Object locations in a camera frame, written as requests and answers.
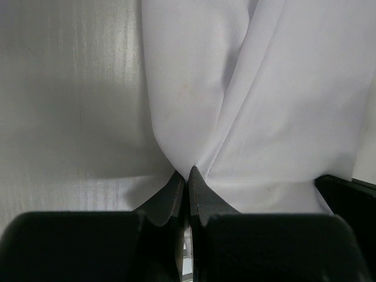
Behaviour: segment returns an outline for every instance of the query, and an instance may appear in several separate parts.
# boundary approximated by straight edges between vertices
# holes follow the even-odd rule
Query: white curtain
[[[376,2],[148,0],[153,130],[241,212],[327,212],[312,180],[351,178],[376,69]]]

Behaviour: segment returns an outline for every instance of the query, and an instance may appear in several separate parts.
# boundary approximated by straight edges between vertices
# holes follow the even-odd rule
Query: white backdrop
[[[24,211],[130,210],[163,186],[173,168],[153,134],[144,65],[138,0],[0,2],[0,233]],[[354,176],[376,183],[372,89]]]

